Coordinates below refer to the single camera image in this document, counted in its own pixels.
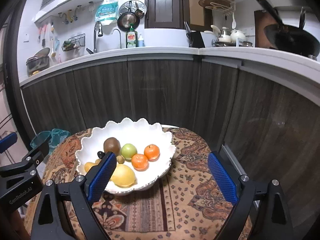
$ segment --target patterned tablecloth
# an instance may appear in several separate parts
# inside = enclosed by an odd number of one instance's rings
[[[185,128],[164,128],[173,134],[177,150],[166,176],[154,186],[127,196],[104,192],[92,206],[99,221],[112,239],[213,239],[228,217],[232,205],[225,201],[207,167],[210,153],[206,142]],[[81,138],[92,129],[76,133],[59,145],[47,163],[43,182],[72,181],[76,174],[75,152]],[[40,194],[27,209],[25,227],[30,233]],[[71,203],[67,203],[71,223],[79,239],[85,239]],[[246,239],[251,223],[247,220],[239,239]]]

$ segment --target green apple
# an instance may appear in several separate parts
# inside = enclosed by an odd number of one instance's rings
[[[131,160],[133,155],[137,154],[137,148],[131,144],[127,143],[121,148],[121,155],[126,159],[126,160]]]

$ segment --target metal screw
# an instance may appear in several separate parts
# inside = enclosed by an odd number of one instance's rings
[[[83,176],[83,175],[78,175],[78,176],[76,176],[76,181],[78,181],[78,182],[83,181],[83,179],[84,179],[84,176]]]
[[[53,180],[52,180],[52,179],[49,179],[49,180],[47,180],[47,181],[45,182],[45,184],[46,184],[47,186],[51,186],[52,183],[53,183]]]
[[[272,180],[272,184],[275,185],[275,186],[278,186],[279,185],[279,181],[277,181],[276,179],[273,179]]]
[[[247,175],[241,175],[242,181],[249,181],[249,177]]]

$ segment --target wooden cabinet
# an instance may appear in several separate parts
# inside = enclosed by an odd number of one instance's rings
[[[87,128],[132,118],[126,61],[74,70],[74,77]]]
[[[192,130],[199,64],[190,60],[128,61],[134,120],[175,125]]]
[[[147,28],[180,28],[179,0],[148,0]]]
[[[74,134],[86,129],[72,72],[30,85],[22,93],[36,133],[59,128]]]
[[[212,30],[212,11],[204,9],[198,0],[147,0],[146,28],[184,29],[183,21],[192,30]]]
[[[236,92],[238,70],[202,62],[193,131],[210,149],[219,151],[225,136]]]
[[[255,181],[278,179],[297,239],[320,210],[320,110],[298,93],[240,71],[225,143]]]

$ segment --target blue gripper pad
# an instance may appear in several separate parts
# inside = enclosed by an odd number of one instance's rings
[[[225,200],[235,205],[238,201],[236,185],[213,153],[210,153],[208,156],[208,167]]]
[[[111,153],[88,187],[87,200],[90,206],[92,206],[94,202],[99,201],[106,185],[116,169],[116,166],[116,155]]]
[[[14,145],[17,139],[17,134],[14,132],[2,138],[2,140],[0,140],[0,153],[3,153],[6,149]]]

